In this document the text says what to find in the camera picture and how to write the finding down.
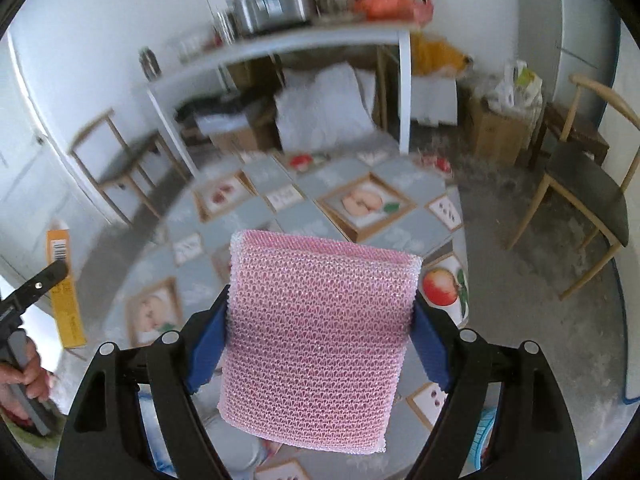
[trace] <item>plastic bag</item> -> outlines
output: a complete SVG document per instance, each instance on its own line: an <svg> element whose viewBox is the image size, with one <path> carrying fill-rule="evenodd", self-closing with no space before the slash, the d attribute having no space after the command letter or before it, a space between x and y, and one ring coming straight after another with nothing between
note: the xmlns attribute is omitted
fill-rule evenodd
<svg viewBox="0 0 640 480"><path fill-rule="evenodd" d="M507 63L503 78L487 93L486 100L497 114L528 118L531 108L542 102L542 79L522 60Z"/></svg>
<svg viewBox="0 0 640 480"><path fill-rule="evenodd" d="M413 75L437 73L455 77L470 59L445 40L429 40L420 32L411 33L411 72Z"/></svg>
<svg viewBox="0 0 640 480"><path fill-rule="evenodd" d="M354 10L371 21L401 20L424 26L433 19L431 0L357 0Z"/></svg>

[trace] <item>floor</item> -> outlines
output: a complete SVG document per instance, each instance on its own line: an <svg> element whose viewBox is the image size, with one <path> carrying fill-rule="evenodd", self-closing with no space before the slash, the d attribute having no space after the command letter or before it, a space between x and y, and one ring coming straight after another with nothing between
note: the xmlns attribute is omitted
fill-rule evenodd
<svg viewBox="0 0 640 480"><path fill-rule="evenodd" d="M469 259L469 327L485 339L518 346L533 339L542 347L565 396L580 448L583 476L608 455L636 406L625 406L623 316L611 264L582 290L561 302L558 293L606 250L597 238L587 251L575 251L589 229L568 203L552 196L534 217L516 247L504 245L524 214L539 174L522 167L499 169L465 155L457 128L416 128L412 149L429 148L452 160L462 197ZM180 190L167 178L155 202L166 210ZM133 229L102 234L78 280L79 302L90 344L65 353L56 388L61 408L75 391L65 376L79 377L104 340L101 322L133 258L143 250L156 220L141 210ZM67 370L74 371L69 375Z"/></svg>

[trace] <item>pink sponge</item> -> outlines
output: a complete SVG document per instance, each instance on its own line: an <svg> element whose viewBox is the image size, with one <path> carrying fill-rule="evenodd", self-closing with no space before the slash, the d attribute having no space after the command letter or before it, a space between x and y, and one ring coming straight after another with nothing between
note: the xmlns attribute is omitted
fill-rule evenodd
<svg viewBox="0 0 640 480"><path fill-rule="evenodd" d="M420 258L243 231L231 262L222 417L293 446L383 451Z"/></svg>

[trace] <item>hand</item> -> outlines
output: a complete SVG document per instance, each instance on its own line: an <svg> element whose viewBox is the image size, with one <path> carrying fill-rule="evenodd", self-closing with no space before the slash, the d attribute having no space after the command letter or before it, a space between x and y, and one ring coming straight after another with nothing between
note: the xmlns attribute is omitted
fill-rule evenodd
<svg viewBox="0 0 640 480"><path fill-rule="evenodd" d="M26 352L29 363L22 372L0 363L0 406L20 420L29 420L29 415L11 393L9 384L24 384L30 399L40 402L49 399L49 373L40 365L40 355L30 338L27 338Z"/></svg>

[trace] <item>orange bag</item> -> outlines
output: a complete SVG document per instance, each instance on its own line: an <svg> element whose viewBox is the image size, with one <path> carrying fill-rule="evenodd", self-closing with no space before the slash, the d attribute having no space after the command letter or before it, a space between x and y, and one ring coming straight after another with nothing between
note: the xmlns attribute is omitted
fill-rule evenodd
<svg viewBox="0 0 640 480"><path fill-rule="evenodd" d="M433 19L431 0L357 0L354 10L372 21L401 20L424 26Z"/></svg>
<svg viewBox="0 0 640 480"><path fill-rule="evenodd" d="M468 65L469 58L445 40L428 40L420 32L411 33L411 72L455 77Z"/></svg>

